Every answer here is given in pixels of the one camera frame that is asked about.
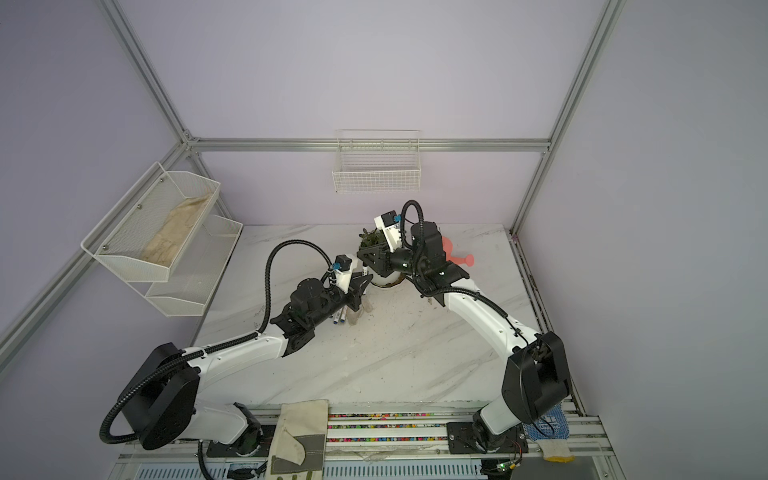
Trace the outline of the white two-tier mesh rack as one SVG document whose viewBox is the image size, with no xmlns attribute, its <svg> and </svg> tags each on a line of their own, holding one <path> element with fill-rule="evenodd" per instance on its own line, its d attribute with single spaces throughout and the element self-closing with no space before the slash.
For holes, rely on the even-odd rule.
<svg viewBox="0 0 768 480">
<path fill-rule="evenodd" d="M 243 225 L 215 212 L 221 184 L 153 164 L 81 249 L 166 317 L 201 317 Z"/>
</svg>

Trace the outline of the white knit work glove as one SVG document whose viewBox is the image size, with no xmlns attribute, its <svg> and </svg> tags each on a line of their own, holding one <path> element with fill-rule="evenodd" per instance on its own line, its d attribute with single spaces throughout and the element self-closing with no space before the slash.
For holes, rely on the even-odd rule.
<svg viewBox="0 0 768 480">
<path fill-rule="evenodd" d="M 365 294 L 362 296 L 360 307 L 357 310 L 353 310 L 351 308 L 347 309 L 345 321 L 348 325 L 355 326 L 363 317 L 369 315 L 372 310 L 373 305 L 371 303 L 370 297 L 368 294 Z"/>
</svg>

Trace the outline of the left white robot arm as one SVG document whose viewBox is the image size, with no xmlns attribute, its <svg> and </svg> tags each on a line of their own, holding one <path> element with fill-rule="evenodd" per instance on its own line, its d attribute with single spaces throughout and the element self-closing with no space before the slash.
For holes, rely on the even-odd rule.
<svg viewBox="0 0 768 480">
<path fill-rule="evenodd" d="M 282 312 L 269 321 L 264 333 L 213 353 L 205 347 L 180 350 L 172 343 L 155 348 L 124 389 L 131 391 L 145 377 L 189 354 L 167 373 L 152 379 L 122 409 L 141 446 L 155 450 L 175 440 L 203 440 L 228 446 L 247 456 L 264 438 L 261 424 L 244 404 L 200 399 L 199 394 L 258 363 L 298 352 L 315 337 L 323 321 L 344 308 L 360 309 L 373 276 L 355 272 L 347 286 L 325 287 L 320 280 L 301 281 Z"/>
</svg>

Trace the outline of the beige canvas glove front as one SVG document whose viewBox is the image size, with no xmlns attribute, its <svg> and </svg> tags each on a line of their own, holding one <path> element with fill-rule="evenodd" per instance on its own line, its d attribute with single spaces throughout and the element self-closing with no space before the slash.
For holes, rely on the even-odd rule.
<svg viewBox="0 0 768 480">
<path fill-rule="evenodd" d="M 271 441 L 266 479 L 324 478 L 329 402 L 283 404 Z"/>
</svg>

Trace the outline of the green potted plant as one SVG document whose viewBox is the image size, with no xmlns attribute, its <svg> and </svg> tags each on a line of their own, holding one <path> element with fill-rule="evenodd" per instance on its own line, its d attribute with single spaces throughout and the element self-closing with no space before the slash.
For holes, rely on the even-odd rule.
<svg viewBox="0 0 768 480">
<path fill-rule="evenodd" d="M 371 248 L 371 247 L 382 247 L 386 252 L 389 251 L 389 245 L 385 238 L 385 235 L 379 229 L 368 230 L 364 228 L 362 232 L 359 234 L 359 237 L 360 237 L 360 245 L 358 247 L 359 250 Z M 384 289 L 393 288 L 397 286 L 404 280 L 404 277 L 405 277 L 405 275 L 402 272 L 397 272 L 397 271 L 394 271 L 387 276 L 378 275 L 376 272 L 373 272 L 372 275 L 373 275 L 372 284 L 377 288 L 384 288 Z"/>
</svg>

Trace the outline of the blue dotted work glove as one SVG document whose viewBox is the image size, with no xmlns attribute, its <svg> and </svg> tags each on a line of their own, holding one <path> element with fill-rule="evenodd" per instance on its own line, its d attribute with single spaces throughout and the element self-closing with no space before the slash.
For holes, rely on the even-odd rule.
<svg viewBox="0 0 768 480">
<path fill-rule="evenodd" d="M 570 429 L 561 404 L 552 407 L 532 424 L 525 424 L 524 430 L 545 461 L 565 464 L 575 459 L 568 446 Z"/>
</svg>

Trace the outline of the beige glove in rack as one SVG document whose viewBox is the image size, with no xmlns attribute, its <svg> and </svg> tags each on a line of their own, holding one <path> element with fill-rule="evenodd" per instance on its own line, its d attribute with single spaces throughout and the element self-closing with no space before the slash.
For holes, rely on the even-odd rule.
<svg viewBox="0 0 768 480">
<path fill-rule="evenodd" d="M 170 267 L 210 198 L 211 194 L 187 198 L 174 207 L 142 251 L 140 259 Z"/>
</svg>

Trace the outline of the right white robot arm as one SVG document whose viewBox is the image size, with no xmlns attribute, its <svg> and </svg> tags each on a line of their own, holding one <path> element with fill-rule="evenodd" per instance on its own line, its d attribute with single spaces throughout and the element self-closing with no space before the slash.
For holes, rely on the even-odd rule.
<svg viewBox="0 0 768 480">
<path fill-rule="evenodd" d="M 488 298 L 469 273 L 449 258 L 433 222 L 400 224 L 392 212 L 360 234 L 357 258 L 380 277 L 398 273 L 420 296 L 434 299 L 465 320 L 505 361 L 499 396 L 473 415 L 471 445 L 499 450 L 506 434 L 533 425 L 572 392 L 563 341 L 511 317 Z"/>
</svg>

